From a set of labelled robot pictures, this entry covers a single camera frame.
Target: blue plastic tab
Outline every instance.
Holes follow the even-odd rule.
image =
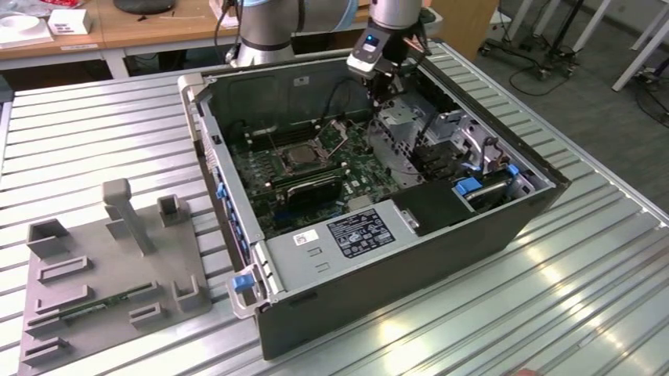
[[[243,274],[242,276],[237,276],[233,279],[233,289],[234,289],[234,292],[246,291],[253,286],[255,286],[255,280],[253,278],[253,274]]]
[[[509,171],[509,174],[512,174],[513,177],[516,177],[516,175],[518,175],[521,173],[521,170],[520,168],[517,167],[517,165],[514,164],[510,164],[508,167],[506,167],[506,171]]]
[[[219,186],[217,187],[217,198],[219,200],[223,200],[229,196],[229,192],[226,191],[226,185],[223,183],[219,183]]]
[[[476,178],[468,178],[458,181],[458,184],[456,185],[456,190],[464,196],[468,193],[480,190],[482,187],[484,186],[481,185],[480,181]]]

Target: floor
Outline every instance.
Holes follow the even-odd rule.
[[[521,2],[502,0],[504,12],[514,14]],[[534,2],[526,18],[529,24],[537,17],[542,3]],[[545,32],[549,40],[556,36],[569,8],[570,5],[562,2]],[[589,20],[590,15],[580,12],[566,36],[568,46],[574,44]],[[509,76],[532,64],[526,60],[494,51],[486,57],[480,56],[476,64],[644,196],[669,212],[669,128],[664,128],[639,109],[636,82],[621,93],[610,89],[636,56],[636,52],[629,50],[636,39],[637,36],[602,23],[580,53],[581,66],[574,76],[552,94],[541,97],[522,94],[509,84]],[[667,55],[664,51],[656,52],[649,60],[651,65],[655,66]],[[538,81],[529,74],[520,74],[514,82],[525,91],[538,93],[564,79],[557,74],[549,81]],[[661,86],[657,96],[669,104],[669,87]],[[639,98],[644,108],[660,115],[661,107],[648,94],[641,92]]]

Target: metal table surface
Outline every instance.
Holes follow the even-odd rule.
[[[52,374],[669,371],[667,215],[448,46],[433,50],[437,65],[573,186],[502,252],[273,362],[262,359],[253,320],[238,320],[230,307],[231,265],[176,75],[18,93],[3,112],[2,374],[18,371],[27,224],[54,215],[66,226],[102,219],[96,186],[120,176],[132,181],[135,207],[166,193],[190,200],[214,309]]]

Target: white sticker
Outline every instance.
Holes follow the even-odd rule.
[[[74,49],[96,49],[98,43],[91,43],[90,45],[64,45],[60,47],[63,51],[72,51]]]
[[[309,230],[305,233],[298,233],[293,237],[293,240],[295,241],[295,245],[307,244],[309,242],[318,240],[318,233],[315,230]]]

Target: motherboard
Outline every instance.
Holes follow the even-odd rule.
[[[365,208],[401,189],[369,145],[366,121],[335,118],[243,137],[234,164],[267,237]]]

